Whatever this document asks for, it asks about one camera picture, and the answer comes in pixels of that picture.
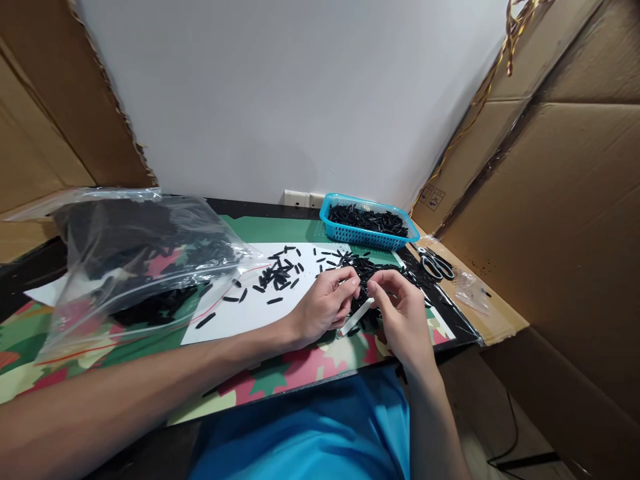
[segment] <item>left hand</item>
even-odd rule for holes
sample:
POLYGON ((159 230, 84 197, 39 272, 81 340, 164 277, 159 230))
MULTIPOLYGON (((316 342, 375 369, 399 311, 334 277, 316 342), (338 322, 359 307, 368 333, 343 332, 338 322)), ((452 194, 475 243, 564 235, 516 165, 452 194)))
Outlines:
POLYGON ((293 348, 318 340, 327 330, 341 328, 360 296, 360 277, 353 267, 322 272, 295 308, 278 323, 293 335, 293 348))

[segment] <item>power socket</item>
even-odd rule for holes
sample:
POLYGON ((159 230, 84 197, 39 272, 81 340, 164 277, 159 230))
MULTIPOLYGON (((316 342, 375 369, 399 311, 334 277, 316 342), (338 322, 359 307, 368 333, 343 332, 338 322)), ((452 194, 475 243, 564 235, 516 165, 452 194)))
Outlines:
POLYGON ((296 192, 295 190, 285 190, 285 205, 309 208, 309 194, 296 192))
POLYGON ((311 208, 322 208, 322 203, 325 201, 324 193, 310 193, 309 194, 309 206, 311 208))

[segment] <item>blue plastic basket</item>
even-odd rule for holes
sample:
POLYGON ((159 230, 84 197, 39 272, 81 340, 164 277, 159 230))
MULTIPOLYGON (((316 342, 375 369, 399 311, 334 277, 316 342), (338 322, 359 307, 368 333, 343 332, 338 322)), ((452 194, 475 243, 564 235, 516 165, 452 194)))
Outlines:
POLYGON ((418 230, 413 226, 411 218, 404 211, 390 205, 348 197, 346 195, 340 195, 339 193, 328 193, 325 195, 325 200, 322 202, 322 208, 320 209, 320 218, 327 227, 327 235, 329 238, 344 243, 359 243, 360 245, 368 245, 369 247, 383 250, 400 250, 407 242, 420 240, 418 230), (402 219, 404 226, 409 231, 409 236, 407 238, 396 237, 395 235, 378 233, 332 222, 328 216, 329 208, 334 205, 354 205, 362 210, 370 210, 378 213, 394 213, 402 219))

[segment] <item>pile of black pieces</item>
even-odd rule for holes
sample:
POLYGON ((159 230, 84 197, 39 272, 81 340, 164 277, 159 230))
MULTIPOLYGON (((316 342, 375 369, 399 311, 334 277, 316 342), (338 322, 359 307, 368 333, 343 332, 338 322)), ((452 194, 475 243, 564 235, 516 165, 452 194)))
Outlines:
POLYGON ((166 325, 175 320, 174 315, 198 290, 199 286, 169 290, 154 295, 142 302, 111 315, 124 327, 146 323, 150 327, 166 325))
MULTIPOLYGON (((104 199, 66 205, 53 214, 53 219, 70 254, 78 256, 76 260, 88 278, 100 279, 118 268, 127 272, 126 278, 109 277, 92 292, 100 303, 155 281, 146 275, 149 262, 156 257, 170 257, 179 247, 185 247, 185 258, 179 264, 166 266, 163 275, 184 272, 191 265, 195 273, 201 265, 224 265, 192 281, 210 283, 222 275, 234 274, 239 255, 223 231, 211 230, 212 223, 221 222, 212 213, 205 203, 200 205, 184 197, 164 197, 159 202, 104 199)), ((111 317, 126 327, 173 322, 176 312, 200 288, 175 285, 176 280, 155 284, 148 290, 149 296, 134 305, 132 301, 112 305, 118 311, 111 317)))
POLYGON ((296 250, 296 248, 285 246, 284 250, 274 253, 269 257, 269 260, 275 260, 275 264, 262 270, 262 275, 258 277, 260 288, 266 290, 267 286, 273 282, 273 288, 276 290, 285 289, 291 285, 291 281, 289 280, 291 278, 291 274, 289 273, 291 270, 295 269, 296 273, 300 273, 305 270, 300 263, 294 265, 289 260, 284 260, 285 264, 282 264, 280 255, 288 252, 289 250, 296 250))
MULTIPOLYGON (((422 280, 413 274, 411 270, 406 267, 399 267, 398 265, 392 265, 390 263, 386 264, 378 264, 374 263, 368 258, 360 255, 356 255, 353 252, 342 253, 338 250, 338 254, 340 256, 340 261, 338 263, 337 268, 342 267, 353 267, 355 272, 360 277, 360 296, 357 299, 351 300, 351 310, 349 312, 350 315, 353 315, 358 309, 366 302, 369 298, 368 290, 367 290, 367 282, 371 279, 371 277, 380 270, 396 270, 400 272, 400 274, 409 280, 412 284, 418 287, 420 290, 430 289, 431 284, 428 281, 422 280)), ((371 330, 378 330, 380 327, 379 320, 381 318, 380 309, 370 309, 368 312, 362 316, 358 324, 361 328, 366 329, 367 324, 370 325, 371 330)), ((349 336, 354 335, 359 330, 358 327, 352 329, 349 332, 349 336)))
POLYGON ((350 227, 358 227, 396 237, 408 237, 402 218, 391 212, 378 213, 354 205, 334 205, 329 208, 329 220, 350 227))

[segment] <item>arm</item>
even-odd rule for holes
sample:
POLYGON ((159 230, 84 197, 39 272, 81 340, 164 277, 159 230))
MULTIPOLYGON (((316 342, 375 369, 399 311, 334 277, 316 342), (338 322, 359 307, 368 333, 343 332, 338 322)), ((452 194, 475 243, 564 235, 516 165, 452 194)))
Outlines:
POLYGON ((380 307, 387 340, 409 382, 411 476, 468 480, 447 392, 430 345, 424 296, 394 270, 379 271, 367 284, 380 307))
POLYGON ((334 270, 266 327, 92 371, 0 405, 3 478, 84 476, 186 400, 340 328, 358 294, 355 270, 334 270))

